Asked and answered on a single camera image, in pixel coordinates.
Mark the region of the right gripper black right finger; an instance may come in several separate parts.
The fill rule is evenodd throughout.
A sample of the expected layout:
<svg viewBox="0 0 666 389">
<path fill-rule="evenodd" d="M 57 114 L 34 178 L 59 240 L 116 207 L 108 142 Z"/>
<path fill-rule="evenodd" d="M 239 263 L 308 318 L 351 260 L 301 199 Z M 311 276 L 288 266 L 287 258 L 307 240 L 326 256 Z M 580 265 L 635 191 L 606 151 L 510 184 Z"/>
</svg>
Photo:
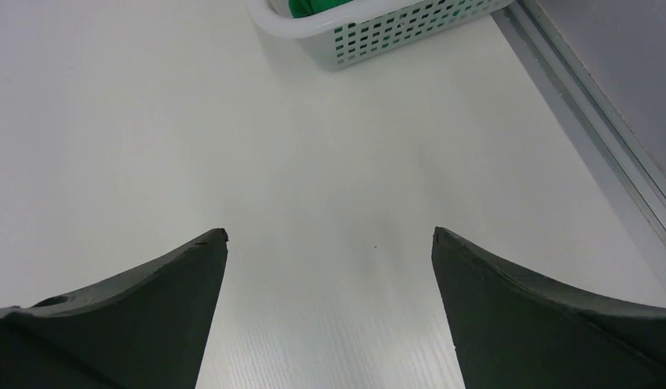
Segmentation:
<svg viewBox="0 0 666 389">
<path fill-rule="evenodd" d="M 433 233 L 433 270 L 468 388 L 666 388 L 666 308 L 591 293 Z"/>
</svg>

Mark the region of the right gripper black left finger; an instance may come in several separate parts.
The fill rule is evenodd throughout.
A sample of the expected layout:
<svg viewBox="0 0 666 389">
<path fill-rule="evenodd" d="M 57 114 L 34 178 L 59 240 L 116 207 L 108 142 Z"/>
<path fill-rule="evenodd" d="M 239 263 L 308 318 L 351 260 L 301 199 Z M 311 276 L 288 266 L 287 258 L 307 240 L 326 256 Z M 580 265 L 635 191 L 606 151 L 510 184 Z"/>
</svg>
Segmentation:
<svg viewBox="0 0 666 389">
<path fill-rule="evenodd" d="M 0 388 L 193 388 L 228 259 L 211 229 L 105 280 L 0 308 Z"/>
</svg>

